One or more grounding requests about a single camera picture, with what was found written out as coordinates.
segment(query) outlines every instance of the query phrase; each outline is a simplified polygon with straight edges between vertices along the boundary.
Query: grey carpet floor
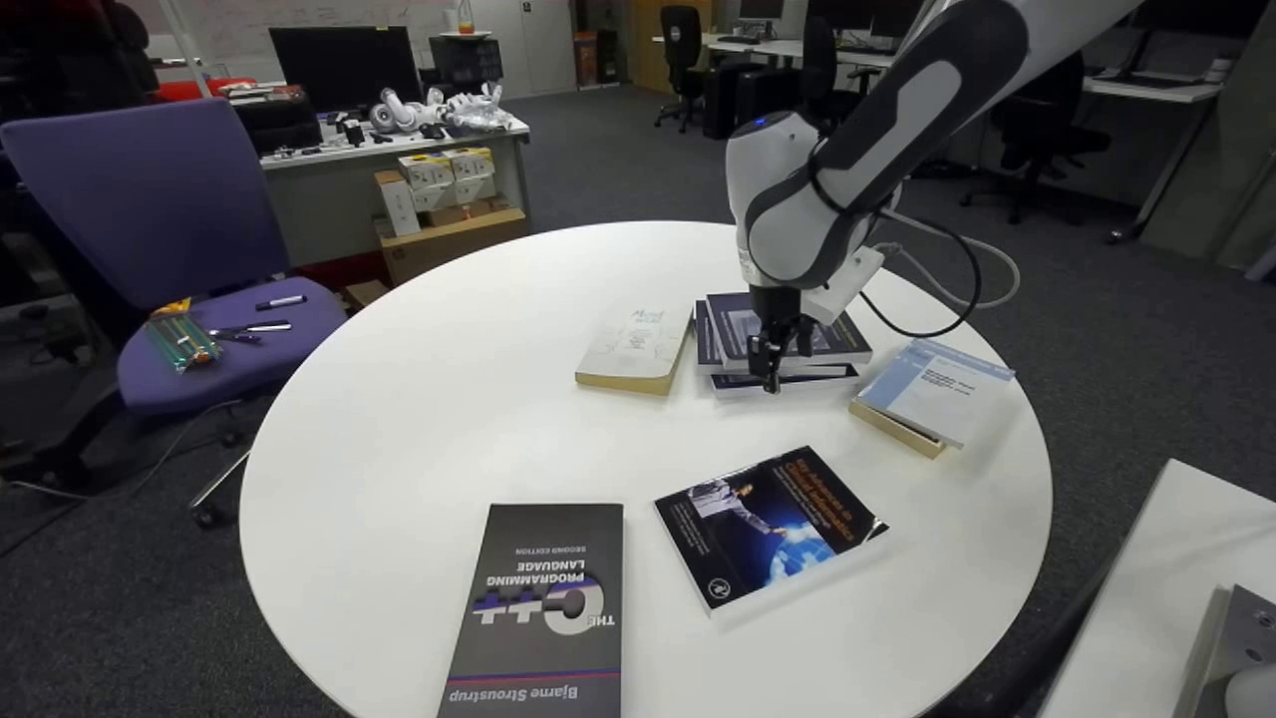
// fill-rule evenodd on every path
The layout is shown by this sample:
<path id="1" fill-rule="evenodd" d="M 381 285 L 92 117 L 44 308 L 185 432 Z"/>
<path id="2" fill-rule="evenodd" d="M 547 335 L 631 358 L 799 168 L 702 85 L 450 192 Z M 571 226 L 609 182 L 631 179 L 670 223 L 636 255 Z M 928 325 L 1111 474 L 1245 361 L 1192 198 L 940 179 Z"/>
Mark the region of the grey carpet floor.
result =
<path id="1" fill-rule="evenodd" d="M 722 142 L 650 127 L 658 101 L 582 91 L 513 113 L 533 127 L 533 226 L 727 218 Z M 1273 285 L 1150 245 L 1104 245 L 1099 232 L 1120 214 L 1095 204 L 1078 204 L 1086 226 L 1052 214 L 1009 226 L 999 208 L 962 208 L 966 188 L 916 179 L 904 208 L 983 236 L 1026 265 L 1022 295 L 981 312 L 975 325 L 1041 413 L 1056 515 L 1013 634 L 938 714 L 983 708 L 1052 646 L 1056 616 L 1104 573 L 1164 457 L 1276 497 Z M 940 239 L 892 239 L 970 285 Z M 16 384 L 28 369 L 4 349 L 0 417 L 40 422 L 48 390 L 76 373 L 40 365 L 40 384 Z M 95 446 L 109 490 L 56 521 L 48 501 L 0 490 L 0 547 L 48 521 L 0 555 L 0 714 L 340 714 L 263 628 L 234 533 L 202 533 L 185 509 L 218 469 L 215 432 L 215 417 L 117 425 Z"/>

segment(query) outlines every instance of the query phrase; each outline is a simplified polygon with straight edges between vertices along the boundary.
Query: black cable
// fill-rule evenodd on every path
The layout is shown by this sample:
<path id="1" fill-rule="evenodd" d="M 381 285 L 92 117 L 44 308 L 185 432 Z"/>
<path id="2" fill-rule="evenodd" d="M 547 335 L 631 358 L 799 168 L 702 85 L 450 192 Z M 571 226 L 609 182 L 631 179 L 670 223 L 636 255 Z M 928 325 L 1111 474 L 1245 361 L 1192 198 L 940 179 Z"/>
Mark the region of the black cable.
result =
<path id="1" fill-rule="evenodd" d="M 870 304 L 870 312 L 873 312 L 888 331 L 898 331 L 898 335 L 904 335 L 904 337 L 938 337 L 938 335 L 957 331 L 957 325 L 981 308 L 981 299 L 983 299 L 983 269 L 981 269 L 981 259 L 974 255 L 974 245 L 966 241 L 966 236 L 957 236 L 957 232 L 950 232 L 950 226 L 938 226 L 938 223 L 925 223 L 925 218 L 914 218 L 914 223 L 921 223 L 921 226 L 928 226 L 928 232 L 938 232 L 938 236 L 950 236 L 950 239 L 966 249 L 966 259 L 970 259 L 970 280 L 974 280 L 970 304 L 957 312 L 954 321 L 946 321 L 946 325 L 938 325 L 938 331 L 904 331 L 904 325 L 898 325 L 898 321 L 873 304 L 870 291 L 861 291 L 861 299 Z"/>

